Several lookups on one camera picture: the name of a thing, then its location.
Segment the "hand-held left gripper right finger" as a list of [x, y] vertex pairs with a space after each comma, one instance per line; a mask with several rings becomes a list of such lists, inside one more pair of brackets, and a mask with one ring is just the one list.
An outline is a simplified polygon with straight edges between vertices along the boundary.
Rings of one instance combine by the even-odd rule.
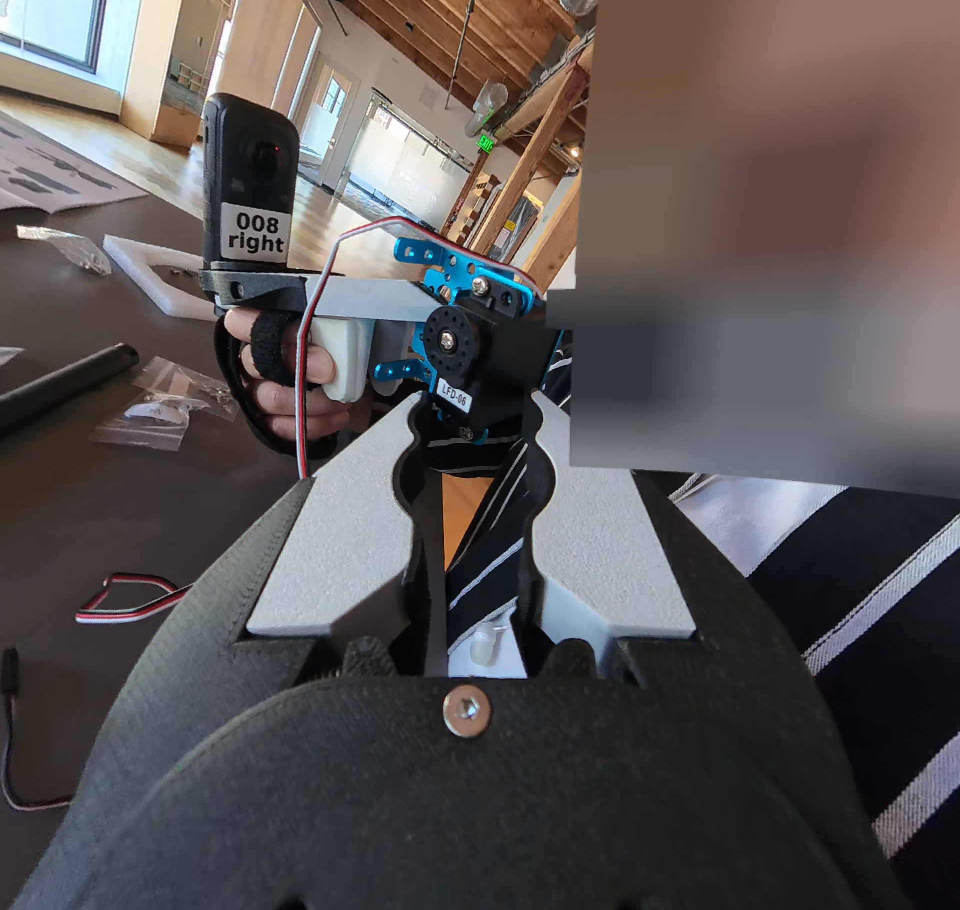
[[523, 413], [526, 479], [521, 620], [553, 644], [589, 644], [614, 674], [619, 643], [688, 640], [696, 629], [650, 514], [627, 469], [571, 463], [570, 416], [541, 391]]

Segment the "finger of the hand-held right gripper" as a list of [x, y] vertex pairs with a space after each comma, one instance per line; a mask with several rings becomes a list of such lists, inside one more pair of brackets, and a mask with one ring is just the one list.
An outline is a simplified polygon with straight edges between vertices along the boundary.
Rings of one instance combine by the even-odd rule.
[[442, 304], [421, 284], [330, 274], [313, 316], [423, 323]]

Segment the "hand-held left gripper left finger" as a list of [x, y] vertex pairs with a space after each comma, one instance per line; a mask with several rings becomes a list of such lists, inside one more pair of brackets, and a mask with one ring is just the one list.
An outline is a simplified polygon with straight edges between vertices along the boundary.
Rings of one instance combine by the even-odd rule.
[[428, 669], [430, 417], [428, 394], [411, 394], [308, 480], [248, 633], [319, 639], [338, 655], [374, 636], [399, 670]]

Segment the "blue bracket servo assembly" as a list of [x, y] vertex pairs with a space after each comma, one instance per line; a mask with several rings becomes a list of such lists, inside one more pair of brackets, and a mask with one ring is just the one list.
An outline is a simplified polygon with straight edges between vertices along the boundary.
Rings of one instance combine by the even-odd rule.
[[546, 322], [546, 300], [532, 278], [435, 235], [402, 237], [397, 261], [427, 268], [421, 287], [430, 313], [413, 325], [393, 361], [369, 360], [376, 389], [424, 384], [439, 417], [478, 445], [492, 427], [522, 414], [544, 384], [561, 338]]

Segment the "dark desk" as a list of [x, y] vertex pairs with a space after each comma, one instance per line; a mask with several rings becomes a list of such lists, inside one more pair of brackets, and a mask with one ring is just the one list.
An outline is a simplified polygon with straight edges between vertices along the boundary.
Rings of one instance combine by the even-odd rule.
[[[212, 373], [212, 326], [162, 316], [123, 273], [59, 268], [2, 219], [2, 342], [26, 348], [12, 387], [115, 343]], [[132, 401], [130, 376], [83, 393], [2, 439], [2, 648], [19, 656], [11, 769], [21, 797], [76, 788], [108, 711], [162, 620], [84, 628], [79, 604], [114, 571], [182, 586], [198, 578], [293, 485], [289, 460], [241, 421], [192, 416], [175, 453], [95, 444]]]

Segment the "person's right hand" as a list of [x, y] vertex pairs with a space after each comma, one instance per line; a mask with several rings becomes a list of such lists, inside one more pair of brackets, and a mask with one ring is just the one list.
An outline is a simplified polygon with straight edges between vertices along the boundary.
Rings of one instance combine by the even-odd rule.
[[[240, 362], [243, 382], [254, 406], [266, 425], [277, 437], [296, 439], [296, 393], [267, 380], [258, 370], [250, 349], [252, 330], [259, 313], [250, 308], [235, 308], [223, 317], [226, 330], [241, 342]], [[310, 441], [337, 434], [349, 426], [357, 427], [357, 419], [364, 412], [364, 403], [332, 401], [326, 388], [336, 376], [335, 364], [330, 354], [321, 346], [310, 345], [306, 358], [306, 381], [314, 386], [306, 394], [306, 436]]]

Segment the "printed instruction sheet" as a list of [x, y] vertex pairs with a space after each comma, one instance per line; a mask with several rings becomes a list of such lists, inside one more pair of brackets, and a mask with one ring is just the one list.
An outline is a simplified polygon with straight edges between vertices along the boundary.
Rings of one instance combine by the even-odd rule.
[[1, 114], [1, 210], [53, 215], [146, 196], [120, 176]]

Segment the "black white striped garment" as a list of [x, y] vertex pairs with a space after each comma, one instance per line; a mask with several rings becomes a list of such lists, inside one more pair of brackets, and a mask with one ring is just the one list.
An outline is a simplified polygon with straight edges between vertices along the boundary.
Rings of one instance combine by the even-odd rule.
[[[524, 472], [518, 418], [478, 445], [434, 416], [429, 462], [493, 482], [450, 568], [498, 484]], [[663, 492], [703, 476], [634, 472]], [[958, 501], [845, 487], [745, 577], [803, 652], [838, 726], [874, 831], [915, 908], [958, 908]], [[594, 657], [583, 642], [553, 644], [522, 628], [510, 639], [539, 668], [557, 651], [574, 671]]]

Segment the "large window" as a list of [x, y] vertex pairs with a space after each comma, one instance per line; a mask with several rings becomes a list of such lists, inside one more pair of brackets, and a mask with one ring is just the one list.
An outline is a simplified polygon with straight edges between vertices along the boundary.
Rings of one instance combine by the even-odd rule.
[[94, 72], [106, 5], [107, 0], [1, 0], [2, 43]]

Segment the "black screwdriver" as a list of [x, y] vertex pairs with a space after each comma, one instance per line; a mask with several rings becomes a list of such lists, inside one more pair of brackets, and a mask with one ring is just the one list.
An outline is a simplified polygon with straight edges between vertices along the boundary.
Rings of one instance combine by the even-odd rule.
[[139, 363], [139, 354], [117, 343], [1, 395], [1, 436], [101, 387]]

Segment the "white foam frame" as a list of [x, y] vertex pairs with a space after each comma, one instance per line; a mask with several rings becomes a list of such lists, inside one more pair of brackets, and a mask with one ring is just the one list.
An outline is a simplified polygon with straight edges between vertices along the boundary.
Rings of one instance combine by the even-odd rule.
[[215, 321], [213, 303], [169, 284], [156, 272], [156, 267], [199, 272], [201, 256], [111, 235], [104, 236], [102, 249], [165, 316]]

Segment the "wooden post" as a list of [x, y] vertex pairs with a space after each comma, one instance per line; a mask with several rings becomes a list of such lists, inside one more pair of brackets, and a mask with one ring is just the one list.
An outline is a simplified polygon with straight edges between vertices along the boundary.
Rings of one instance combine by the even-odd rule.
[[558, 82], [547, 82], [541, 88], [546, 96], [533, 96], [510, 118], [510, 123], [538, 121], [538, 126], [524, 149], [518, 164], [501, 193], [487, 209], [486, 218], [475, 235], [472, 251], [486, 255], [506, 221], [522, 197], [539, 166], [546, 158], [554, 139], [591, 82], [594, 44], [589, 44], [576, 60], [571, 60], [558, 76]]

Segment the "metal ventilation duct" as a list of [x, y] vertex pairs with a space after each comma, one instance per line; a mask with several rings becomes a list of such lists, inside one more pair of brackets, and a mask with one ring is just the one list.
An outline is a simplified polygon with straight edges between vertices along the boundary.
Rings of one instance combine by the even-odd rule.
[[489, 78], [474, 101], [472, 115], [463, 130], [464, 135], [468, 138], [478, 137], [508, 99], [507, 86]]

